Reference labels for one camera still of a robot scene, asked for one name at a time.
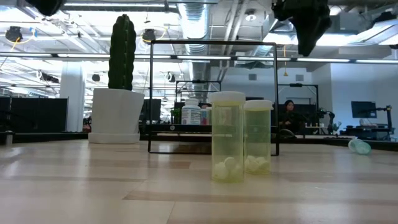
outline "white planter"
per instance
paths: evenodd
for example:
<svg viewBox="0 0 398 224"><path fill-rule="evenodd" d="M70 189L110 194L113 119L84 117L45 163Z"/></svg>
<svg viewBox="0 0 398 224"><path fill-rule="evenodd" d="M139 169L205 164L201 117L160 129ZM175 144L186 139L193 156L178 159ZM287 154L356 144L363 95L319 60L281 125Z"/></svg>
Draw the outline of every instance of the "white planter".
<svg viewBox="0 0 398 224"><path fill-rule="evenodd" d="M94 89L90 143L139 142L138 119L144 94L128 90Z"/></svg>

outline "exposed ceiling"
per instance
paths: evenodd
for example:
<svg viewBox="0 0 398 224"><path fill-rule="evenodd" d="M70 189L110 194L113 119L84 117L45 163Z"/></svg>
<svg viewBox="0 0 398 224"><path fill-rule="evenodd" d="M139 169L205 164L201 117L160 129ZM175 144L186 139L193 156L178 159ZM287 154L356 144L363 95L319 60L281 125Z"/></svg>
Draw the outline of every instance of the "exposed ceiling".
<svg viewBox="0 0 398 224"><path fill-rule="evenodd" d="M108 54L112 26L116 18L121 14L127 14L134 22L137 32L137 50L136 54L148 54L149 46L141 40L141 34L145 29L155 29L158 38L162 39L182 39L186 30L182 29L182 22L175 2L170 1L170 12L165 13L162 6L163 1L150 1L149 6L145 3L135 4L129 7L112 5L82 5L77 6L67 4L61 11L52 17L44 17L33 7L13 4L13 1L5 1L7 4L0 6L0 52L45 52L45 53L86 53L86 54ZM101 1L68 1L68 3L97 3L106 4ZM137 2L137 1L118 1L118 2ZM233 12L233 0L208 1L217 2L210 4L210 21L208 39L224 40L228 31L229 21L232 20L231 33L238 26L238 40L263 41L268 30L264 22L267 21L267 15L271 13L271 0L267 1L241 1L236 12ZM395 10L390 4L396 4L396 1L377 1L377 0L329 0L331 11L334 15L351 12L356 14L361 22L370 22L374 15L380 15L386 9ZM240 10L254 9L256 19L247 21L243 19L238 24ZM21 27L24 44L14 44L5 38L5 34L10 26ZM211 55L220 55L222 46L211 46ZM254 47L237 46L231 49L231 54L237 52L247 54ZM155 54L175 54L183 55L186 53L184 45L160 45L156 46ZM371 45L362 47L339 46L317 46L312 52L311 57L330 57L330 58L384 58L391 52L388 46ZM297 57L297 46L288 44L283 48L278 48L279 57ZM2 63L0 71L0 86L4 94L8 91L14 94L26 95L45 95L57 97L59 85L44 82L37 78L37 71L48 73L58 79L61 79L62 61L59 60L26 60L24 58L0 58ZM87 72L87 91L86 107L90 108L92 98L92 89L95 87L106 87L108 77L108 63L105 61L88 60L83 62ZM134 87L136 91L146 92L149 81L149 63L148 60L141 60L134 63ZM311 70L313 65L308 63L290 63L288 67L303 67ZM165 75L170 72L175 75L177 80L191 80L188 62L156 62L154 64L154 86L158 89L157 96L166 96L170 102L174 100L174 83L170 83ZM91 79L93 74L101 77L99 82ZM17 88L9 85L23 85L23 88ZM171 108L171 103L165 103L167 108Z"/></svg>

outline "column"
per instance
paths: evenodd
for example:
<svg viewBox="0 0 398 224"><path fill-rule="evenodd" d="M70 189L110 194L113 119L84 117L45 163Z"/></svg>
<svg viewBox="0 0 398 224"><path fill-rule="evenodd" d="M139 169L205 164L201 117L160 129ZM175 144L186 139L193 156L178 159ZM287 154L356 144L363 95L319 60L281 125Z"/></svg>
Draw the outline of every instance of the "column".
<svg viewBox="0 0 398 224"><path fill-rule="evenodd" d="M68 98L67 131L82 131L86 74L81 62L63 62L60 98Z"/></svg>

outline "person in dark clothing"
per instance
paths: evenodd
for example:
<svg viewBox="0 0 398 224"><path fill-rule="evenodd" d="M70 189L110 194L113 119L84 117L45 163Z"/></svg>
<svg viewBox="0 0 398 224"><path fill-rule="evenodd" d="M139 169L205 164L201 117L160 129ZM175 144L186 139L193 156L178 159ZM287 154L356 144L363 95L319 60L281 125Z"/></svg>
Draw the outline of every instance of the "person in dark clothing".
<svg viewBox="0 0 398 224"><path fill-rule="evenodd" d="M303 116L294 112L294 102L292 100L285 102L285 111L279 115L279 125L281 129L288 129L293 133L297 133L303 128Z"/></svg>

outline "air duct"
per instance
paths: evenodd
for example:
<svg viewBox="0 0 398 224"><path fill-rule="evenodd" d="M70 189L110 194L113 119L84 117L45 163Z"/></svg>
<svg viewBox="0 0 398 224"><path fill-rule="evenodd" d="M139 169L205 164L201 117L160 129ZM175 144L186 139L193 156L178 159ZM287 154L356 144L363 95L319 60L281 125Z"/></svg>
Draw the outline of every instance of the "air duct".
<svg viewBox="0 0 398 224"><path fill-rule="evenodd" d="M181 14L181 26L183 37L190 40L206 40L208 38L209 27L209 7L207 4L181 3L177 5ZM207 55L208 45L206 44L187 44L185 46L187 54ZM209 80L210 64L206 62L190 62L190 76L192 80ZM194 91L208 89L208 84L193 84ZM205 102L206 93L195 93L195 97Z"/></svg>

